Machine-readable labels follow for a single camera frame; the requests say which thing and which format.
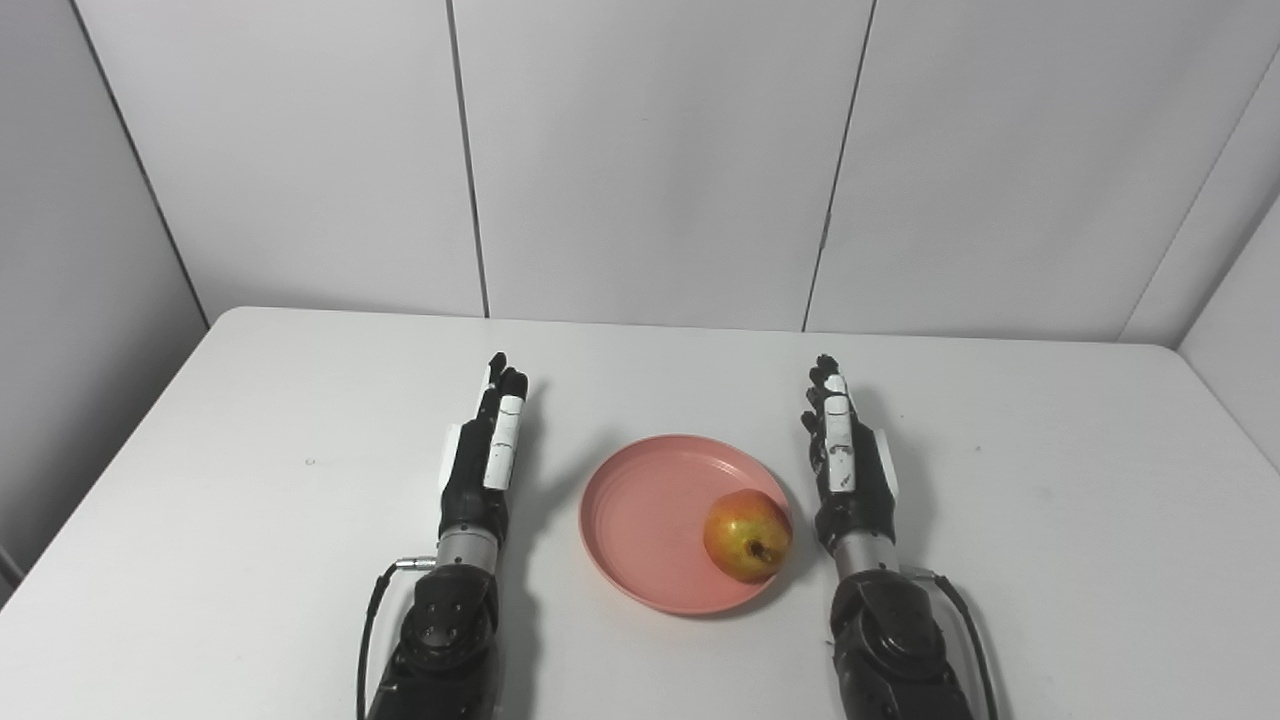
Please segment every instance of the black cable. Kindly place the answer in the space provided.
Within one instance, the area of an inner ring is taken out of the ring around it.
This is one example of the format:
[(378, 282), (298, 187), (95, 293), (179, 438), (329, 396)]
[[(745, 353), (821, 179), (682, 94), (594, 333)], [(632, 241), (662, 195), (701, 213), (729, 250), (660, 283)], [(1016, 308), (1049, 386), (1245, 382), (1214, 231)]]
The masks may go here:
[(365, 675), (369, 673), (369, 638), (374, 634), (374, 618), (383, 603), (392, 575), (399, 568), (393, 562), (374, 583), (374, 593), (369, 597), (369, 610), (365, 611), (365, 632), (360, 635), (360, 660), (356, 662), (356, 720), (365, 720)]
[(933, 575), (929, 579), (938, 585), (942, 594), (947, 596), (951, 605), (960, 611), (960, 618), (964, 619), (965, 629), (969, 630), (969, 641), (973, 643), (973, 655), (978, 660), (978, 673), (982, 675), (982, 692), (987, 698), (987, 720), (998, 720), (996, 691), (991, 685), (991, 670), (987, 669), (987, 653), (982, 650), (982, 638), (978, 635), (978, 625), (973, 621), (973, 615), (969, 614), (969, 605), (960, 597), (960, 591), (951, 584), (946, 575)]

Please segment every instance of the robotic hand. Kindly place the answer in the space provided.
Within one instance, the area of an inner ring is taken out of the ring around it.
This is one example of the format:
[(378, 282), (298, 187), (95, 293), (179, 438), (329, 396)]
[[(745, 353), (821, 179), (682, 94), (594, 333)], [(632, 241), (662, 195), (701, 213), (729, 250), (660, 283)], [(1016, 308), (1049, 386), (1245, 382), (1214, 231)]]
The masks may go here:
[(516, 455), (529, 379), (498, 354), (476, 416), (445, 445), (448, 483), (440, 497), (436, 557), (398, 560), (379, 578), (361, 642), (356, 716), (364, 719), (365, 674), (374, 615), (392, 573), (429, 570), (413, 588), (399, 643), (387, 661), (372, 720), (485, 720), (492, 716), (498, 659), (498, 582), (507, 536), (506, 489)]
[[(831, 632), (845, 715), (850, 720), (972, 720), (928, 592), (899, 569), (897, 479), (883, 434), (858, 419), (833, 359), (819, 356), (809, 378), (813, 387), (805, 396), (813, 411), (801, 423), (812, 438), (809, 460), (822, 498), (814, 524), (840, 573)], [(966, 610), (961, 611), (968, 619)], [(986, 661), (980, 661), (986, 680)]]

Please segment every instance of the cable connector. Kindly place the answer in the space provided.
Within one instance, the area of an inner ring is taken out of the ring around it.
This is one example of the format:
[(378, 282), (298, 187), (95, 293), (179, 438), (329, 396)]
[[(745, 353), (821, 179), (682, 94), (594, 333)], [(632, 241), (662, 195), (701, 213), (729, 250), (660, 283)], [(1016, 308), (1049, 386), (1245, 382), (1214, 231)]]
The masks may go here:
[(420, 555), (417, 557), (401, 557), (394, 562), (397, 570), (416, 570), (419, 573), (430, 573), (435, 570), (435, 556), (434, 555)]

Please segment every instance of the silver cylindrical joint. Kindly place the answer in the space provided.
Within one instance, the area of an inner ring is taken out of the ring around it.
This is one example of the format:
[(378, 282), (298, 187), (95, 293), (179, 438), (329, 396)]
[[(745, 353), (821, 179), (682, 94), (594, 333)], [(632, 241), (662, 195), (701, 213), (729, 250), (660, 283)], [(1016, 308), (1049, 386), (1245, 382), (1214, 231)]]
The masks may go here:
[(475, 525), (454, 525), (440, 536), (436, 566), (472, 565), (490, 575), (498, 568), (498, 538)]
[(897, 571), (897, 551), (893, 541), (870, 530), (855, 530), (840, 538), (832, 556), (836, 559), (836, 570), (841, 580), (863, 570)]

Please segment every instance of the panel seam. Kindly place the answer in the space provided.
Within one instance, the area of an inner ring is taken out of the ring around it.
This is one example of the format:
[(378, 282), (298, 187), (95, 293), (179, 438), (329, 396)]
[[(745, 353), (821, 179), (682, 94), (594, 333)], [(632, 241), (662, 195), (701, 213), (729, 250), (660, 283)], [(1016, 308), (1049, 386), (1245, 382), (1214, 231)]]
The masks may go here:
[(849, 111), (845, 113), (845, 133), (840, 137), (840, 154), (836, 155), (836, 172), (831, 178), (831, 195), (827, 196), (827, 215), (822, 222), (822, 236), (818, 238), (818, 254), (813, 261), (813, 275), (809, 278), (809, 297), (804, 304), (804, 318), (800, 320), (800, 332), (809, 332), (809, 310), (813, 309), (813, 293), (818, 288), (818, 270), (822, 268), (822, 254), (827, 250), (827, 234), (831, 232), (831, 211), (836, 204), (840, 169), (845, 164), (845, 147), (849, 145), (849, 129), (854, 122), (854, 104), (858, 101), (858, 88), (863, 83), (863, 68), (867, 67), (867, 47), (872, 41), (872, 22), (876, 19), (876, 5), (878, 3), (879, 0), (872, 0), (872, 6), (867, 10), (867, 29), (863, 31), (863, 46), (858, 50), (858, 70), (854, 72), (854, 88), (849, 95)]
[[(1129, 329), (1129, 324), (1133, 323), (1134, 315), (1138, 314), (1138, 307), (1142, 306), (1142, 301), (1147, 297), (1147, 292), (1151, 290), (1152, 283), (1156, 281), (1156, 275), (1160, 274), (1160, 269), (1165, 266), (1165, 261), (1169, 259), (1169, 252), (1174, 249), (1178, 242), (1178, 236), (1181, 234), (1183, 227), (1187, 224), (1188, 218), (1192, 215), (1192, 210), (1199, 202), (1201, 193), (1204, 192), (1204, 187), (1208, 184), (1211, 177), (1213, 177), (1213, 170), (1217, 169), (1219, 160), (1226, 154), (1228, 146), (1231, 143), (1231, 138), (1235, 137), (1235, 131), (1240, 128), (1240, 123), (1244, 120), (1244, 115), (1248, 113), (1249, 106), (1253, 105), (1253, 99), (1258, 94), (1258, 88), (1262, 87), (1262, 82), (1266, 79), (1267, 73), (1271, 72), (1271, 65), (1275, 64), (1276, 55), (1280, 54), (1280, 44), (1276, 45), (1275, 50), (1271, 51), (1271, 59), (1267, 60), (1266, 67), (1262, 68), (1262, 74), (1258, 76), (1258, 81), (1253, 83), (1253, 90), (1249, 92), (1249, 97), (1244, 101), (1244, 106), (1240, 108), (1240, 113), (1235, 118), (1235, 124), (1231, 126), (1231, 131), (1226, 133), (1226, 138), (1222, 141), (1222, 146), (1217, 150), (1217, 155), (1213, 156), (1213, 161), (1208, 167), (1208, 172), (1204, 173), (1204, 178), (1201, 181), (1199, 187), (1196, 188), (1196, 195), (1192, 196), (1192, 201), (1187, 205), (1187, 210), (1183, 213), (1183, 218), (1178, 222), (1178, 228), (1174, 231), (1172, 237), (1169, 238), (1169, 245), (1165, 246), (1165, 251), (1160, 255), (1160, 261), (1156, 263), (1155, 270), (1152, 270), (1151, 277), (1147, 278), (1147, 284), (1143, 286), (1142, 292), (1138, 293), (1138, 300), (1133, 304), (1133, 309), (1129, 310), (1129, 316), (1125, 319), (1124, 324), (1120, 325), (1120, 332), (1116, 333), (1115, 342), (1120, 342), (1124, 337), (1125, 331)], [(1207, 295), (1216, 292), (1217, 286), (1208, 290)]]
[(462, 160), (467, 169), (467, 199), (471, 202), (471, 233), (476, 246), (476, 272), (480, 275), (480, 306), (489, 318), (489, 282), (484, 269), (484, 245), (480, 242), (480, 210), (476, 205), (475, 168), (471, 164), (471, 131), (467, 127), (467, 101), (462, 92), (462, 60), (458, 54), (458, 26), (453, 18), (453, 0), (444, 0), (449, 20), (449, 51), (453, 54), (453, 86), (458, 94), (458, 123), (462, 126)]
[(210, 328), (209, 314), (205, 313), (205, 305), (200, 301), (200, 295), (196, 292), (196, 283), (191, 279), (191, 272), (187, 270), (187, 261), (183, 260), (182, 252), (178, 250), (178, 242), (173, 238), (173, 229), (169, 227), (169, 218), (165, 217), (164, 209), (160, 206), (160, 199), (156, 196), (155, 184), (151, 182), (151, 176), (147, 174), (146, 165), (142, 164), (142, 155), (138, 152), (138, 143), (133, 141), (133, 132), (129, 131), (129, 124), (124, 122), (124, 111), (120, 109), (120, 102), (115, 97), (115, 90), (111, 88), (111, 81), (106, 77), (106, 68), (102, 67), (102, 59), (97, 54), (97, 47), (93, 45), (93, 38), (90, 37), (88, 26), (84, 24), (84, 15), (81, 14), (79, 5), (76, 0), (67, 0), (72, 8), (72, 14), (76, 15), (76, 24), (79, 26), (81, 36), (84, 37), (84, 45), (88, 46), (88, 54), (93, 59), (93, 67), (97, 68), (97, 77), (102, 81), (102, 87), (106, 88), (106, 96), (111, 101), (111, 110), (115, 113), (115, 119), (120, 123), (120, 131), (124, 132), (124, 140), (129, 145), (129, 152), (133, 155), (133, 163), (138, 168), (138, 173), (142, 176), (142, 183), (147, 188), (147, 197), (151, 200), (151, 206), (155, 208), (156, 215), (160, 218), (160, 227), (164, 229), (165, 240), (169, 241), (169, 249), (173, 251), (174, 260), (178, 261), (178, 270), (182, 273), (183, 282), (187, 283), (187, 291), (191, 292), (191, 300), (196, 304), (196, 310), (200, 313), (200, 320), (205, 324), (205, 329)]

